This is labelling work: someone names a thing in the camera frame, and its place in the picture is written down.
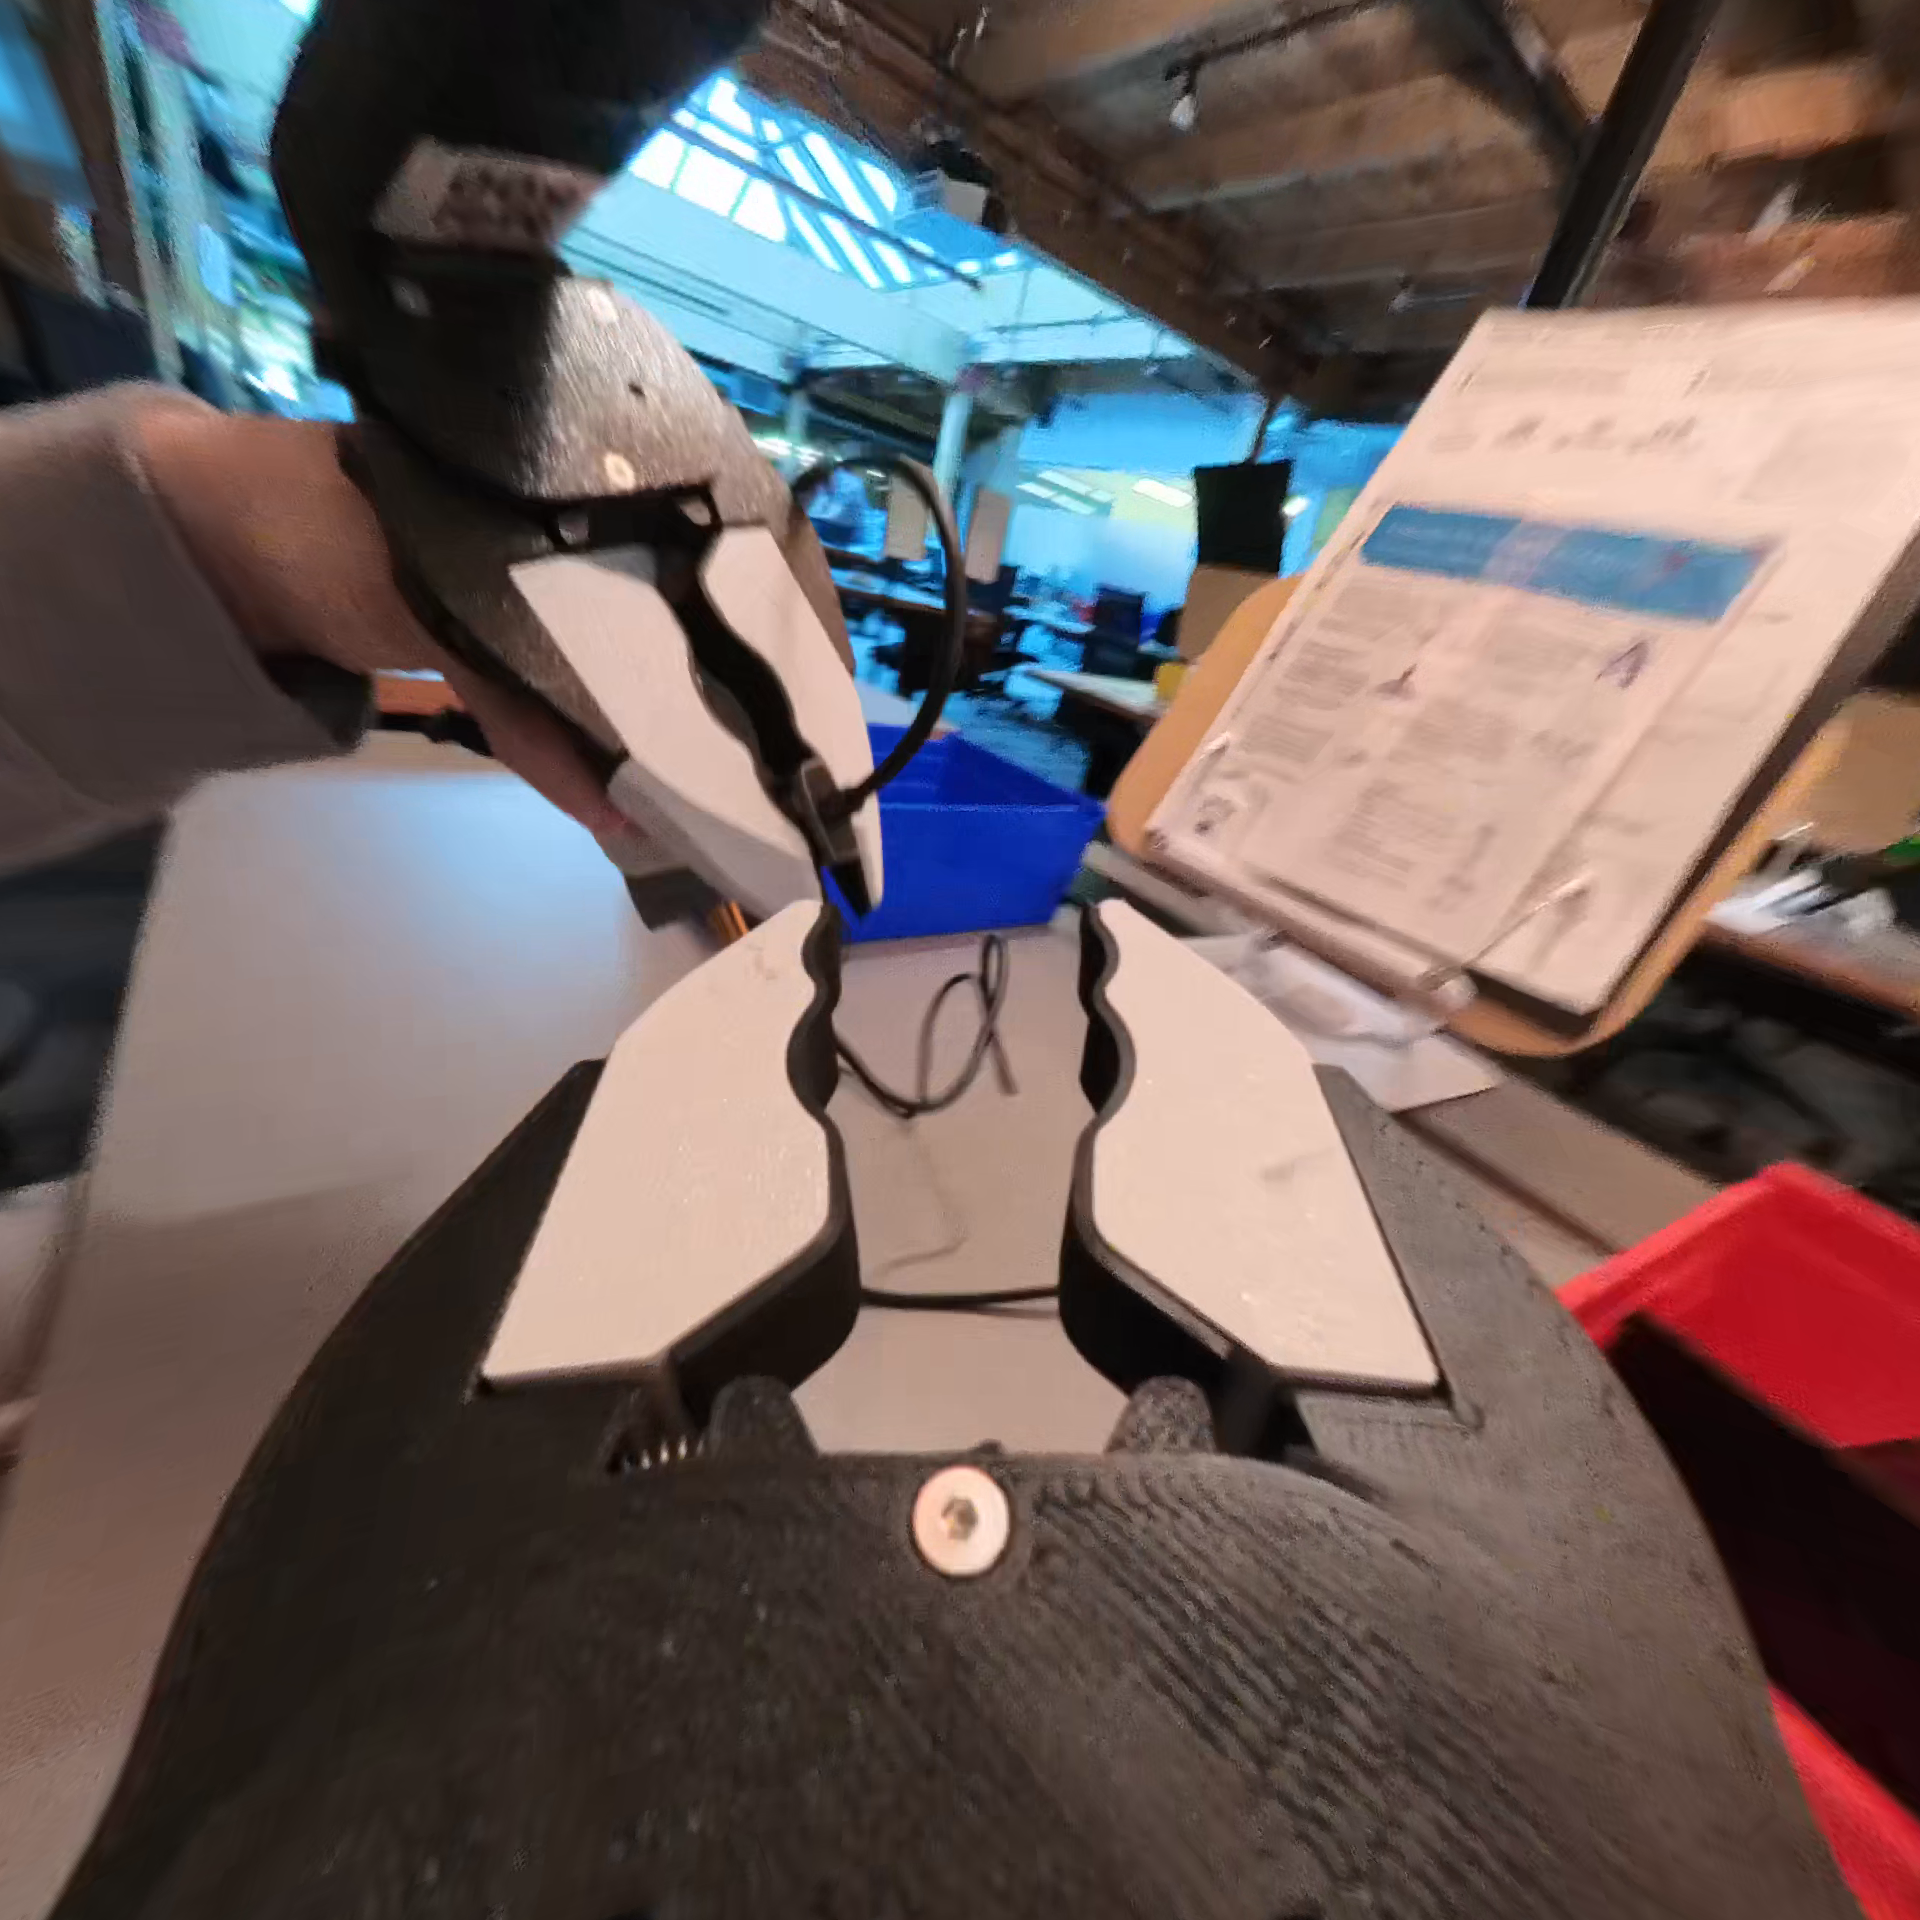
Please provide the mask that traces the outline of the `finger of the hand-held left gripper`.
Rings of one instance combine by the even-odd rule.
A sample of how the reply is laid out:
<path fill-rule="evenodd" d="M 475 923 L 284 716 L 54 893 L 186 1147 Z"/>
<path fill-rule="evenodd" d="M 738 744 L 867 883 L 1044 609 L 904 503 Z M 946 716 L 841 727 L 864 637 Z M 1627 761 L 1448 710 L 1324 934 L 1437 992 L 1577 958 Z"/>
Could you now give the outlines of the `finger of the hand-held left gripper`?
<path fill-rule="evenodd" d="M 512 585 L 610 724 L 613 805 L 648 846 L 755 913 L 819 904 L 810 846 L 747 739 L 709 702 L 680 615 L 634 551 L 512 566 Z"/>
<path fill-rule="evenodd" d="M 858 683 L 768 527 L 717 532 L 700 564 L 705 606 L 742 664 L 725 686 L 753 724 L 760 765 L 814 867 L 854 916 L 882 901 L 880 808 Z"/>

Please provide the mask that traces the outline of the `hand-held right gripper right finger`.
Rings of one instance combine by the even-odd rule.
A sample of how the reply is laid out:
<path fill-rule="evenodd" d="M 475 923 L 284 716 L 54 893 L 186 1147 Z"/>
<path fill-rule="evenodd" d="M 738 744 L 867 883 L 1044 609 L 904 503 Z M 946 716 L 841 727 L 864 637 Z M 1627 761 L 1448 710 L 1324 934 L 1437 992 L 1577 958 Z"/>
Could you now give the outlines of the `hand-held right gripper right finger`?
<path fill-rule="evenodd" d="M 1428 1400 L 1441 1360 L 1328 1079 L 1262 1000 L 1141 910 L 1078 918 L 1089 1032 L 1059 1307 L 1110 1385 L 1182 1376 Z"/>

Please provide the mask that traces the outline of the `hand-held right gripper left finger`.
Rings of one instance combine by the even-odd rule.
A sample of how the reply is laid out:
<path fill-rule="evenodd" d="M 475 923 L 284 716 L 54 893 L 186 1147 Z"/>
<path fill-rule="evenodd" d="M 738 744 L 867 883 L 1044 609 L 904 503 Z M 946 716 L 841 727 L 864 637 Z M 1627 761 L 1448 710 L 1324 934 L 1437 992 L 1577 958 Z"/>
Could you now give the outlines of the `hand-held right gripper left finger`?
<path fill-rule="evenodd" d="M 795 1388 L 859 1315 L 848 1156 L 829 1104 L 841 918 L 795 902 L 659 997 L 613 1044 L 480 1377 Z"/>

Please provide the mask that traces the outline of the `grey desk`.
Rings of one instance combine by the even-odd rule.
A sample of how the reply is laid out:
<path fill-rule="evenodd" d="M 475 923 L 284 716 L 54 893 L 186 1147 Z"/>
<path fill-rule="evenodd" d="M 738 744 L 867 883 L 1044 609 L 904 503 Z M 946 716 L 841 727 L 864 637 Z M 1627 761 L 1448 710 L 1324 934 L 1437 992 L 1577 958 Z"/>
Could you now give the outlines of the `grey desk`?
<path fill-rule="evenodd" d="M 832 1104 L 877 1289 L 1052 1283 L 1083 1020 L 1072 926 L 1012 934 L 1014 1092 L 894 1127 Z M 5 1477 L 5 1915 L 85 1852 L 208 1531 L 318 1343 L 561 1081 L 710 956 L 648 929 L 510 774 L 379 735 L 203 787 L 134 948 L 81 1219 Z M 1715 1185 L 1505 1079 L 1416 1110 L 1555 1287 Z M 1050 1312 L 862 1312 L 801 1391 L 829 1452 L 1093 1452 L 1121 1396 Z"/>

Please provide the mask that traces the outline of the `person's left hand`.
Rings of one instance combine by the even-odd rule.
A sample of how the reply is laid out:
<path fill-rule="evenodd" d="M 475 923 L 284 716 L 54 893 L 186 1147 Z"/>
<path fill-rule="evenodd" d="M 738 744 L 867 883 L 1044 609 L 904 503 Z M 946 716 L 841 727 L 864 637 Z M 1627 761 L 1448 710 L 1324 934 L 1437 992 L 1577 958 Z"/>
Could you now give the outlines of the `person's left hand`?
<path fill-rule="evenodd" d="M 377 517 L 329 427 L 162 404 L 134 427 L 152 492 L 264 655 L 354 676 L 432 672 L 491 755 L 598 840 L 628 823 L 579 739 L 539 702 L 448 654 L 403 599 Z"/>

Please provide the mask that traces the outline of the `white paper sheet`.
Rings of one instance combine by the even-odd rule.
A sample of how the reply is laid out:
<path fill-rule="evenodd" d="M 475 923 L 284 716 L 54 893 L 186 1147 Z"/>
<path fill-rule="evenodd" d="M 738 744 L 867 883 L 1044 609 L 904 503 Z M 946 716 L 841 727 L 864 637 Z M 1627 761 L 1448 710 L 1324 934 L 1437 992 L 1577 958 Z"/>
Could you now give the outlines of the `white paper sheet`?
<path fill-rule="evenodd" d="M 1280 1020 L 1317 1064 L 1347 1072 L 1395 1115 L 1493 1092 L 1501 1073 L 1434 1022 L 1320 958 L 1256 933 L 1192 941 Z"/>

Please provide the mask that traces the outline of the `blue plastic bin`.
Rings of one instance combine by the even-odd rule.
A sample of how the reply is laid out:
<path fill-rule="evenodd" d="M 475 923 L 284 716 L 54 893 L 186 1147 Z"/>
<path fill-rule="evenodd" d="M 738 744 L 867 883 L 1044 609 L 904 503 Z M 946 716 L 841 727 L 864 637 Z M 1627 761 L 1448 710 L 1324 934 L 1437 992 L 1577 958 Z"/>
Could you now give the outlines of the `blue plastic bin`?
<path fill-rule="evenodd" d="M 838 888 L 826 886 L 851 944 L 1050 923 L 1106 808 L 957 734 L 937 734 L 880 791 L 873 812 L 880 902 L 854 916 Z"/>

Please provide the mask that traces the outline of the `wooden document stand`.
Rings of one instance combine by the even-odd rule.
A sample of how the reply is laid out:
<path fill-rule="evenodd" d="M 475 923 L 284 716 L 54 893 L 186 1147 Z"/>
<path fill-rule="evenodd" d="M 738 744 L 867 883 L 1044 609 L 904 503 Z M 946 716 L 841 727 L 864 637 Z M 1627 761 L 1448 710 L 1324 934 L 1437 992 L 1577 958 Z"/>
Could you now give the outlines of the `wooden document stand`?
<path fill-rule="evenodd" d="M 1115 846 L 1141 856 L 1149 871 L 1180 878 L 1171 856 L 1152 847 L 1149 823 L 1187 764 L 1209 741 L 1219 716 L 1302 588 L 1306 576 L 1262 580 L 1230 612 L 1206 651 L 1192 663 L 1163 718 L 1155 721 L 1141 750 L 1118 774 L 1108 803 L 1108 829 Z M 1753 878 L 1779 838 L 1806 821 L 1810 800 L 1841 764 L 1850 734 L 1851 719 L 1837 710 L 1806 747 L 1788 758 L 1733 840 L 1697 876 L 1694 888 L 1676 907 L 1666 928 L 1586 1025 L 1562 1036 L 1515 1006 L 1477 999 L 1445 1020 L 1448 1032 L 1477 1049 L 1521 1060 L 1558 1060 L 1619 1037 L 1705 937 L 1713 911 Z"/>

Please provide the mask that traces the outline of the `black monitor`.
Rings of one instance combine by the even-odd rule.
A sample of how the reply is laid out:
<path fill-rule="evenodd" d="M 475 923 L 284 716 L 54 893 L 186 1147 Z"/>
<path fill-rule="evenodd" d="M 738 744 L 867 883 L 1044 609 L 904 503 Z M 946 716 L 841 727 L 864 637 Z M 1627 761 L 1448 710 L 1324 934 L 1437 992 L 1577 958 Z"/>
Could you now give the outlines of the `black monitor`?
<path fill-rule="evenodd" d="M 1277 577 L 1290 537 L 1291 462 L 1192 469 L 1196 564 Z"/>

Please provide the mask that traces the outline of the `red plastic bin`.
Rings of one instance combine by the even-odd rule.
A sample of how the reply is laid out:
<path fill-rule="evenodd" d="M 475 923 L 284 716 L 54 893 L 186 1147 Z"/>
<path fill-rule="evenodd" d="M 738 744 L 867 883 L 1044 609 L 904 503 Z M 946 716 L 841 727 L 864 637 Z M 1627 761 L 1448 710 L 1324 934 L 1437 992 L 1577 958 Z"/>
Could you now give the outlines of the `red plastic bin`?
<path fill-rule="evenodd" d="M 1918 1233 L 1776 1165 L 1562 1303 L 1697 1505 L 1865 1915 L 1918 1915 Z"/>

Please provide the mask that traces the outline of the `black metal pole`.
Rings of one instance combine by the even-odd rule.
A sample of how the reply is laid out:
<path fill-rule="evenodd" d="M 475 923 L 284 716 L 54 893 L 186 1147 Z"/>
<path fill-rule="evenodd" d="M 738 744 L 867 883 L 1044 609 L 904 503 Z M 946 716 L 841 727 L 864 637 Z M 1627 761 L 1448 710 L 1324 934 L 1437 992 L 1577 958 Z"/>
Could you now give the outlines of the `black metal pole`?
<path fill-rule="evenodd" d="M 1653 3 L 1573 181 L 1521 308 L 1562 313 L 1585 303 L 1633 211 L 1724 3 Z"/>

